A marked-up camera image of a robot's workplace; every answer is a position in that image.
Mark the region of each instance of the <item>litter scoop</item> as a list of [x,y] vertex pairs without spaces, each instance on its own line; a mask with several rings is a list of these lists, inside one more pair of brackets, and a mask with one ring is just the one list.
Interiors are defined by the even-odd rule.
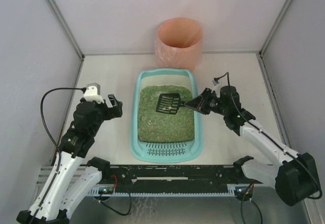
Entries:
[[180,107],[184,106],[179,93],[161,93],[159,96],[156,112],[165,114],[176,114]]

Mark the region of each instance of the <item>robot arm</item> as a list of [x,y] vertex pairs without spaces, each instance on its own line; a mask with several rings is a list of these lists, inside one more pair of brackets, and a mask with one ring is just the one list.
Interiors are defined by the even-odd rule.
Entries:
[[184,103],[184,106],[204,115],[211,111],[222,115],[230,130],[253,144],[272,163],[269,166],[250,156],[241,158],[234,163],[239,177],[255,179],[274,188],[282,201],[290,206],[310,198],[317,191],[319,197],[316,198],[320,198],[321,189],[314,158],[308,153],[299,154],[272,137],[250,112],[241,107],[236,88],[229,83],[221,87],[219,79],[214,79],[213,90],[206,88],[198,97]]
[[69,223],[69,218],[87,195],[89,190],[103,177],[109,177],[110,163],[94,157],[87,164],[84,174],[67,191],[69,183],[94,143],[100,126],[105,120],[122,116],[122,102],[110,94],[111,108],[100,96],[98,84],[88,84],[86,92],[73,114],[74,121],[63,135],[59,145],[61,162],[58,154],[52,172],[40,195],[28,210],[17,216],[19,223]]

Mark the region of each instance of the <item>teal litter box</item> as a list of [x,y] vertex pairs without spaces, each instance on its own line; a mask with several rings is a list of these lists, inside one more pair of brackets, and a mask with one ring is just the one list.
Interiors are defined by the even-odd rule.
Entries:
[[138,104],[140,92],[147,86],[184,86],[192,92],[193,98],[199,95],[197,83],[189,70],[157,69],[143,71],[137,80],[132,106],[130,147],[139,160],[152,163],[177,163],[190,161],[199,156],[203,149],[202,119],[194,112],[194,140],[181,143],[147,143],[138,139]]

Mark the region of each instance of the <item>black cable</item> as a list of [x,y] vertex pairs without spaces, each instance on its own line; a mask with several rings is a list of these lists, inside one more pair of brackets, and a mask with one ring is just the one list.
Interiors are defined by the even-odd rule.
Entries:
[[[255,183],[255,181],[252,181],[252,182],[249,184],[249,186],[245,189],[243,199],[242,199],[242,201],[240,202],[240,214],[241,214],[241,216],[242,216],[242,220],[243,220],[243,223],[244,223],[244,224],[247,224],[247,223],[246,223],[245,218],[244,218],[243,203],[244,203],[244,200],[245,200],[245,197],[246,197],[247,192],[249,191],[250,187],[252,187],[252,185],[253,185],[254,183]],[[257,210],[258,210],[258,212],[259,212],[259,217],[260,217],[260,219],[261,219],[261,224],[263,224],[263,217],[262,217],[261,210],[259,209],[257,203],[255,203],[253,200],[250,200],[250,201],[253,203],[253,205],[256,206],[256,208],[257,208]]]
[[108,209],[114,211],[115,213],[117,213],[117,214],[119,214],[119,215],[121,215],[121,216],[127,216],[127,215],[129,215],[129,213],[131,212],[131,207],[132,207],[131,194],[130,194],[129,190],[128,190],[125,186],[124,186],[124,188],[126,189],[126,191],[127,191],[127,193],[128,193],[128,198],[129,198],[129,203],[130,203],[130,204],[129,204],[129,208],[128,208],[127,213],[121,213],[121,212],[119,212],[119,211],[113,209],[112,207],[110,207],[109,205],[107,205],[104,201],[100,201],[100,203],[101,203],[102,205],[104,205],[106,208],[108,208]]
[[258,213],[259,213],[259,217],[260,217],[260,219],[261,219],[261,224],[263,224],[263,216],[262,216],[262,212],[261,212],[261,210],[259,209],[257,203],[255,203],[253,200],[251,200],[251,203],[252,203],[252,204],[257,208]]
[[56,171],[58,172],[58,171],[59,171],[59,168],[60,168],[60,164],[61,164],[61,151],[60,151],[60,149],[59,149],[58,144],[55,142],[55,140],[54,140],[54,138],[52,137],[52,135],[51,135],[49,129],[48,129],[47,126],[46,126],[46,122],[45,122],[45,119],[44,119],[44,112],[43,112],[43,103],[44,103],[44,99],[45,99],[45,97],[46,97],[49,93],[51,93],[51,92],[53,92],[53,91],[56,91],[56,90],[81,90],[81,91],[83,91],[83,92],[85,93],[86,88],[54,88],[54,89],[51,89],[51,90],[47,91],[47,92],[43,95],[43,97],[42,97],[42,99],[41,99],[41,119],[42,119],[42,123],[43,123],[44,129],[45,129],[47,135],[48,135],[49,138],[51,139],[52,143],[54,144],[54,146],[55,146],[55,148],[56,148],[56,150],[57,150],[57,152],[58,152],[58,154],[59,154],[59,159],[58,159],[57,166],[56,166]]
[[[45,200],[45,198],[46,198],[46,196],[47,196],[47,194],[48,194],[48,192],[49,192],[49,190],[50,190],[50,188],[51,188],[51,186],[52,186],[52,184],[53,184],[53,182],[54,182],[54,180],[55,180],[55,178],[56,178],[56,176],[57,176],[57,174],[58,174],[58,171],[59,171],[59,169],[60,169],[60,164],[61,164],[61,151],[60,151],[60,148],[59,148],[58,144],[55,142],[55,140],[54,140],[54,138],[52,137],[52,135],[51,135],[49,129],[48,129],[47,126],[46,126],[46,122],[45,122],[45,119],[44,119],[44,111],[43,111],[43,104],[44,104],[44,99],[45,99],[45,97],[46,97],[49,93],[51,93],[51,92],[53,92],[53,91],[56,91],[56,90],[81,90],[83,93],[86,92],[86,88],[54,88],[54,89],[51,89],[51,90],[47,91],[47,92],[43,95],[43,97],[42,97],[42,99],[41,99],[41,106],[40,106],[40,109],[41,109],[41,119],[42,119],[42,123],[43,123],[44,129],[45,129],[47,135],[49,136],[49,138],[51,139],[52,143],[54,144],[54,146],[55,146],[55,148],[56,148],[56,150],[57,150],[57,152],[58,152],[59,157],[58,157],[57,166],[56,166],[56,171],[57,171],[57,172],[53,175],[53,177],[52,177],[52,179],[51,179],[51,182],[50,182],[49,186],[47,187],[47,189],[46,189],[46,191],[45,191],[45,193],[44,193],[44,195],[43,195],[43,197],[42,197],[42,199],[41,199],[41,201],[40,201],[40,203],[39,203],[39,207],[42,206],[42,204],[43,204],[43,202],[44,202],[44,200]],[[35,216],[37,215],[38,211],[39,211],[39,208],[35,211],[34,215],[32,216],[31,220],[29,221],[29,224],[31,224],[31,223],[33,222],[33,220],[34,220]]]
[[[230,79],[229,79],[229,72],[226,72],[224,75],[222,75],[221,77],[219,78],[216,78],[217,81],[220,79],[220,78],[223,78],[224,76],[227,75],[227,81],[228,81],[228,87],[229,87],[229,90],[230,90]],[[236,108],[236,110],[238,111],[239,115],[248,123],[250,124],[251,126],[253,126],[255,129],[257,129],[259,132],[261,132],[265,137],[267,137],[274,145],[276,145],[280,150],[282,150],[285,154],[289,155],[295,162],[297,162],[305,171],[306,173],[310,176],[310,178],[313,180],[313,182],[316,184],[317,188],[318,188],[318,191],[319,191],[319,195],[317,197],[307,197],[308,199],[312,199],[312,200],[319,200],[322,195],[323,195],[323,192],[321,190],[321,187],[320,187],[320,184],[318,184],[318,182],[316,181],[316,179],[314,178],[314,176],[310,173],[310,171],[299,161],[297,160],[293,155],[291,155],[290,153],[284,151],[284,149],[278,145],[269,135],[267,135],[264,131],[260,131],[259,128],[254,125],[253,123],[251,123],[250,121],[248,121],[239,111],[238,107],[236,106],[236,103],[235,103],[235,100],[234,100],[234,97],[233,97],[233,94],[230,93],[231,95],[231,98],[232,98],[232,101],[234,103],[234,106]]]

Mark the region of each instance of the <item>red wire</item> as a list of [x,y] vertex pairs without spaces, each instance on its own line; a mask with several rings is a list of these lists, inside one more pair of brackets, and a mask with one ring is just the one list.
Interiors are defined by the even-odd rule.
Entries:
[[116,186],[117,186],[117,177],[114,174],[111,177],[115,178],[115,183],[114,183],[114,186],[113,186],[113,189],[115,189]]

